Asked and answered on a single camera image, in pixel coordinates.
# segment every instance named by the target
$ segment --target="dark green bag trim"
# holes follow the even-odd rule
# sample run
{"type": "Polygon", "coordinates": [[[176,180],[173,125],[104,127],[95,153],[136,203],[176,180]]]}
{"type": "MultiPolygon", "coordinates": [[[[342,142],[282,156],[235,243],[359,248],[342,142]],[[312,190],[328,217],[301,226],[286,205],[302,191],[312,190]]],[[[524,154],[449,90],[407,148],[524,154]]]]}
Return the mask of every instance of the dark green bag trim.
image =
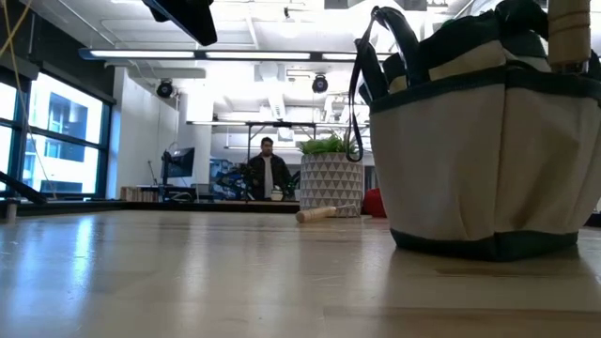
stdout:
{"type": "Polygon", "coordinates": [[[601,101],[601,82],[594,79],[578,75],[547,73],[534,69],[520,69],[509,65],[451,76],[410,87],[373,101],[370,105],[370,115],[454,91],[497,84],[505,84],[506,88],[525,88],[550,95],[601,101]]]}
{"type": "Polygon", "coordinates": [[[536,231],[514,231],[496,233],[489,238],[471,241],[419,238],[394,229],[391,229],[391,233],[399,248],[495,262],[508,262],[555,252],[578,241],[578,232],[555,235],[536,231]]]}
{"type": "Polygon", "coordinates": [[[584,76],[509,69],[506,81],[507,88],[525,88],[551,95],[601,100],[601,83],[584,76]]]}
{"type": "Polygon", "coordinates": [[[420,42],[420,61],[423,67],[432,69],[480,45],[499,40],[500,36],[499,24],[492,10],[477,17],[464,17],[441,27],[430,38],[420,42]]]}
{"type": "Polygon", "coordinates": [[[451,76],[431,83],[409,87],[406,90],[385,98],[372,101],[370,105],[370,115],[385,112],[412,102],[435,98],[439,95],[454,91],[504,84],[506,76],[505,71],[506,67],[501,66],[451,76]]]}

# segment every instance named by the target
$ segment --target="red object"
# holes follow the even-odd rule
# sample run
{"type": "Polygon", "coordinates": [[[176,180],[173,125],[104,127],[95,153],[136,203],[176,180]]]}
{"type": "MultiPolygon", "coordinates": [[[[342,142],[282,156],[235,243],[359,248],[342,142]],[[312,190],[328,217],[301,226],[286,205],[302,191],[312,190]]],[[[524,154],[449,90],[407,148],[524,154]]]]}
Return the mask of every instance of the red object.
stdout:
{"type": "Polygon", "coordinates": [[[363,207],[372,217],[386,218],[386,210],[384,210],[384,203],[382,203],[382,195],[379,193],[379,189],[372,189],[365,193],[363,207]]]}

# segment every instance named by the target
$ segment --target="white column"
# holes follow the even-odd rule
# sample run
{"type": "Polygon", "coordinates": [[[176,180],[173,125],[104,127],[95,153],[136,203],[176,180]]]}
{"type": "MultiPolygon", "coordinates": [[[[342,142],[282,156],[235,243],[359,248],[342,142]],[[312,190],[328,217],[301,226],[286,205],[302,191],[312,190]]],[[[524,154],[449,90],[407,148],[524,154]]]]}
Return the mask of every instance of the white column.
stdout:
{"type": "Polygon", "coordinates": [[[211,126],[189,125],[188,121],[210,121],[213,99],[206,90],[194,90],[179,98],[179,147],[194,147],[194,177],[191,183],[207,184],[209,179],[211,126]]]}

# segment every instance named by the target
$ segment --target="geometric patterned planter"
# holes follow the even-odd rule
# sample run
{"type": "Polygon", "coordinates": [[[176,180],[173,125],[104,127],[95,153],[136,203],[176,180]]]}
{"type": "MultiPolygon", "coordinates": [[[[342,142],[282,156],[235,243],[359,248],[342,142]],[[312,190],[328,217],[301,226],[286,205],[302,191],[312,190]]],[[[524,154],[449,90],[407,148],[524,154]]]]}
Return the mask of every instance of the geometric patterned planter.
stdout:
{"type": "Polygon", "coordinates": [[[354,205],[335,217],[358,217],[363,201],[363,164],[344,153],[303,155],[300,161],[300,210],[354,205]]]}

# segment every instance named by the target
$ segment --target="window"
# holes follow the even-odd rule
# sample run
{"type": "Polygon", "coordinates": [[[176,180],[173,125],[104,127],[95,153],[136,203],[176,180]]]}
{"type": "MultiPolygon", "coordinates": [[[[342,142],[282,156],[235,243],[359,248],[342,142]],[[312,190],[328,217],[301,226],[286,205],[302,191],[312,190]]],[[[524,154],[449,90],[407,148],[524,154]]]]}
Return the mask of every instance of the window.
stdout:
{"type": "Polygon", "coordinates": [[[13,119],[15,116],[15,102],[17,99],[17,89],[0,83],[0,117],[13,119]]]}
{"type": "MultiPolygon", "coordinates": [[[[0,127],[0,171],[8,172],[8,161],[10,159],[10,143],[12,139],[12,129],[0,127]]],[[[7,189],[4,183],[0,183],[0,192],[7,189]]]]}
{"type": "Polygon", "coordinates": [[[34,135],[34,139],[41,163],[36,157],[31,138],[28,137],[23,183],[41,192],[96,192],[99,160],[97,149],[42,135],[34,135]]]}
{"type": "MultiPolygon", "coordinates": [[[[103,196],[110,107],[42,73],[22,85],[26,120],[16,89],[0,84],[0,170],[58,198],[103,196]]],[[[0,184],[0,197],[14,193],[0,184]]]]}
{"type": "Polygon", "coordinates": [[[31,86],[29,124],[97,144],[102,106],[102,101],[40,74],[31,86]]]}

